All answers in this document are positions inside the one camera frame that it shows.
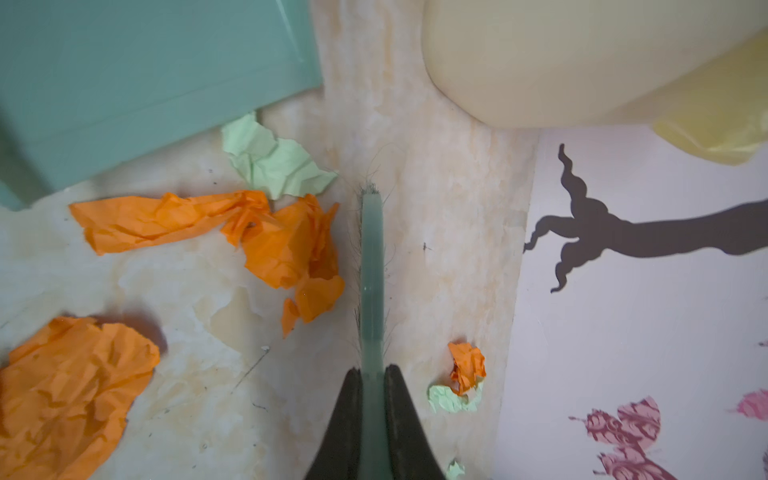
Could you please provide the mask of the green dustpan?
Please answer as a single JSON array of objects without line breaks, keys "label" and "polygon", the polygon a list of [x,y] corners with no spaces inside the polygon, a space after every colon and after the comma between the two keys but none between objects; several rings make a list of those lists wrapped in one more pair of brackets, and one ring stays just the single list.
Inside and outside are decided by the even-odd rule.
[{"label": "green dustpan", "polygon": [[306,1],[5,1],[1,203],[320,86]]}]

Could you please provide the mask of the orange scrap mid table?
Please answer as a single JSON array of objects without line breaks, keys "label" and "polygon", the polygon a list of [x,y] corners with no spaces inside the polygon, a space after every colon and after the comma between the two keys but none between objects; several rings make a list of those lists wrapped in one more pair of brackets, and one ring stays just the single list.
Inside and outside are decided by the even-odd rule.
[{"label": "orange scrap mid table", "polygon": [[240,190],[182,198],[117,197],[74,203],[69,211],[99,255],[192,239],[219,230],[242,249],[246,269],[274,289],[292,289],[281,318],[284,334],[310,323],[342,296],[338,251],[331,227],[340,206],[323,209],[307,194],[272,210],[266,194]]}]

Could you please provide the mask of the green hand brush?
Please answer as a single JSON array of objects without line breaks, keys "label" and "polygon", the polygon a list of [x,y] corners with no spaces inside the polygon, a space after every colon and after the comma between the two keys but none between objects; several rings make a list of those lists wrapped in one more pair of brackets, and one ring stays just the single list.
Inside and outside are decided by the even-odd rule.
[{"label": "green hand brush", "polygon": [[383,202],[372,183],[361,191],[360,308],[358,330],[362,375],[362,438],[358,477],[390,479],[384,400]]}]

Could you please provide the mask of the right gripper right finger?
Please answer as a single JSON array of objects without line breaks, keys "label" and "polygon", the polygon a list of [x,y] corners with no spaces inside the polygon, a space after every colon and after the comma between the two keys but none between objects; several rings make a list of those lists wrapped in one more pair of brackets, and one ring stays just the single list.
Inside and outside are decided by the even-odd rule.
[{"label": "right gripper right finger", "polygon": [[392,477],[395,480],[444,480],[402,371],[394,364],[384,371],[384,402]]}]

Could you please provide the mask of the green scrap mid table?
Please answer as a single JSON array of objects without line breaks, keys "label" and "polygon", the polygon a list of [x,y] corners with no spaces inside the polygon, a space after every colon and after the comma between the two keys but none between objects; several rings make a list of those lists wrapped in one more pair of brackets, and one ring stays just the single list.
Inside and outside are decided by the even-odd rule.
[{"label": "green scrap mid table", "polygon": [[319,195],[337,178],[321,169],[298,142],[276,137],[253,112],[222,126],[221,134],[231,166],[251,189],[270,200]]}]

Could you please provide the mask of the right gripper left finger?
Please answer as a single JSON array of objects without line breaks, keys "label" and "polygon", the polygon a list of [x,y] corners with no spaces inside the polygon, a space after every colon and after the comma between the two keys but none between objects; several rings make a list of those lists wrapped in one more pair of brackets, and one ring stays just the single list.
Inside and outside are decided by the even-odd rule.
[{"label": "right gripper left finger", "polygon": [[345,375],[325,435],[305,480],[358,478],[363,418],[363,380],[359,369]]}]

